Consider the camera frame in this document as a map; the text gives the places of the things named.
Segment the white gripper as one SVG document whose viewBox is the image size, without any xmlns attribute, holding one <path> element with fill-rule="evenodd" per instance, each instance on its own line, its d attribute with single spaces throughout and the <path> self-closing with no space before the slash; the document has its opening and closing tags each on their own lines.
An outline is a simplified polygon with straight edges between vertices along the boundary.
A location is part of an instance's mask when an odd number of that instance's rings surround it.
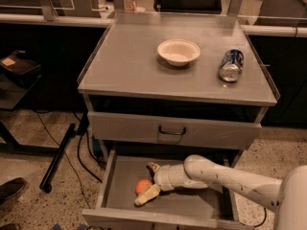
<svg viewBox="0 0 307 230">
<path fill-rule="evenodd" d="M 204 182 L 191 179 L 182 164 L 160 166 L 155 162 L 149 162 L 147 167 L 153 172 L 153 181 L 156 185 L 148 186 L 143 193 L 137 196 L 134 201 L 137 206 L 156 198 L 160 190 L 168 192 L 175 188 L 206 189 L 208 187 Z"/>
</svg>

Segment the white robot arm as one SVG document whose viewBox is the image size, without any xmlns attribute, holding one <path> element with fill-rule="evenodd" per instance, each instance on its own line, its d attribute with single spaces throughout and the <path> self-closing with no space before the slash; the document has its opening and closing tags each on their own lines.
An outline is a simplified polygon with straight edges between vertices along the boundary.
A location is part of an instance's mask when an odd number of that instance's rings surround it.
<svg viewBox="0 0 307 230">
<path fill-rule="evenodd" d="M 219 184 L 274 212 L 274 230 L 307 230 L 307 166 L 293 169 L 282 180 L 222 166 L 195 154 L 181 164 L 150 162 L 148 167 L 153 171 L 153 182 L 137 192 L 137 206 L 161 192 Z"/>
</svg>

